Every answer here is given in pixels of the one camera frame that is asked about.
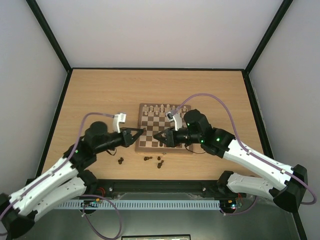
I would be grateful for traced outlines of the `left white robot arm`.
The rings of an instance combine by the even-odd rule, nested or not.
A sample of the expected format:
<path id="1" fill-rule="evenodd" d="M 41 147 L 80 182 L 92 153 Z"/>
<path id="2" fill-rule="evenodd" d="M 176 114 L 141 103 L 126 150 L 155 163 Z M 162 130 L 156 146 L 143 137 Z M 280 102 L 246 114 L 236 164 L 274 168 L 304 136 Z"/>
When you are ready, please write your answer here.
<path id="1" fill-rule="evenodd" d="M 0 195 L 0 221 L 7 239 L 27 233 L 41 217 L 65 201 L 95 192 L 98 179 L 88 170 L 97 154 L 131 146 L 142 134 L 140 128 L 122 127 L 108 132 L 102 121 L 90 125 L 45 173 L 10 195 Z"/>

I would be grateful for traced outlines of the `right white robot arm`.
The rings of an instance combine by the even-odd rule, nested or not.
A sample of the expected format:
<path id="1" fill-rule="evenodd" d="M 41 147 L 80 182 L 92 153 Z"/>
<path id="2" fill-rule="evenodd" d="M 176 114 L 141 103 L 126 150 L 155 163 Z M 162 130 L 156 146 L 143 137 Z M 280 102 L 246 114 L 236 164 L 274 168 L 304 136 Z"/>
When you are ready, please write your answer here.
<path id="1" fill-rule="evenodd" d="M 300 164 L 292 167 L 253 150 L 232 133 L 212 127 L 197 109 L 184 117 L 167 114 L 174 126 L 153 135 L 166 147 L 199 144 L 205 153 L 240 164 L 257 174 L 243 176 L 224 171 L 218 179 L 218 191 L 229 196 L 245 193 L 273 201 L 279 208 L 295 213 L 303 202 L 308 183 L 307 169 Z"/>

